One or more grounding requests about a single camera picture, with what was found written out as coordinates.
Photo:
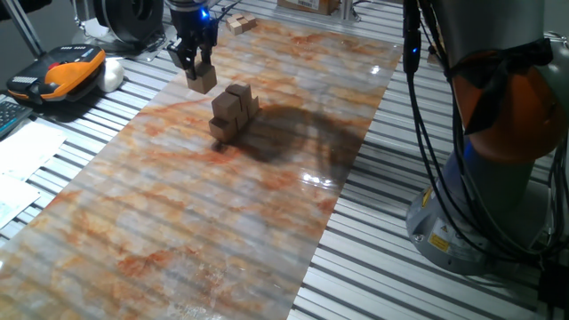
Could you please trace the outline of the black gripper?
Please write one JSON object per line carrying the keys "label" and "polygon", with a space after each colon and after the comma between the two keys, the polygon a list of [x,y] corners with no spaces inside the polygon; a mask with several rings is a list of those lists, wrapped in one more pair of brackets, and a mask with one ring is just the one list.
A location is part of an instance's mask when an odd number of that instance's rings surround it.
{"label": "black gripper", "polygon": [[219,21],[205,4],[173,7],[170,13],[179,38],[170,42],[166,50],[174,65],[183,69],[188,79],[196,80],[196,51],[193,47],[199,46],[201,61],[212,65],[212,48],[217,44]]}

